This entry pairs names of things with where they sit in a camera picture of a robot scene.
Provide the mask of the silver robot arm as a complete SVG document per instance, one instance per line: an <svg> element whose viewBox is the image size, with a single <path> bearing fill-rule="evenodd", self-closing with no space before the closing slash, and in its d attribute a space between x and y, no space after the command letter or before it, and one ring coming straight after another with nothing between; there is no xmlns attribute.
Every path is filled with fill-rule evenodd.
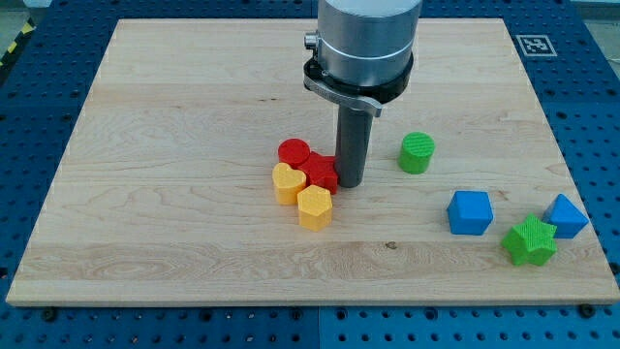
<svg viewBox="0 0 620 349"><path fill-rule="evenodd" d="M320 0L304 87L373 117L408 86L421 0Z"/></svg>

